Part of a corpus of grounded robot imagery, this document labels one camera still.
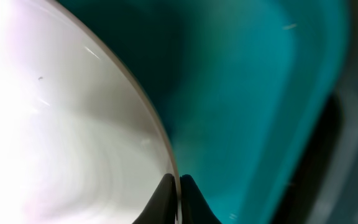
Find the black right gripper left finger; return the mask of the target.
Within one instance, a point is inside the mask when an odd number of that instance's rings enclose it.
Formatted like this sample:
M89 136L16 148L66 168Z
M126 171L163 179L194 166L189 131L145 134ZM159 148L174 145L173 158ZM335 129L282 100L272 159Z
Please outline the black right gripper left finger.
M147 205L133 224L175 224L177 190L175 178L165 174Z

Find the pink plate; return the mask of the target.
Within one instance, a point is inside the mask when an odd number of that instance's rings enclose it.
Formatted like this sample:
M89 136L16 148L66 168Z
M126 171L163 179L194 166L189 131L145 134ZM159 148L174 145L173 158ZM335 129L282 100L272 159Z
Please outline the pink plate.
M55 1L0 1L0 223L132 223L177 168L125 65Z

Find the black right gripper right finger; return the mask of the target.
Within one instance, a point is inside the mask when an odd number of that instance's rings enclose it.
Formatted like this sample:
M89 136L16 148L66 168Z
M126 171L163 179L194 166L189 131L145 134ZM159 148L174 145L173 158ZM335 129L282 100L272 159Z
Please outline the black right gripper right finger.
M180 177L182 224L221 224L191 175Z

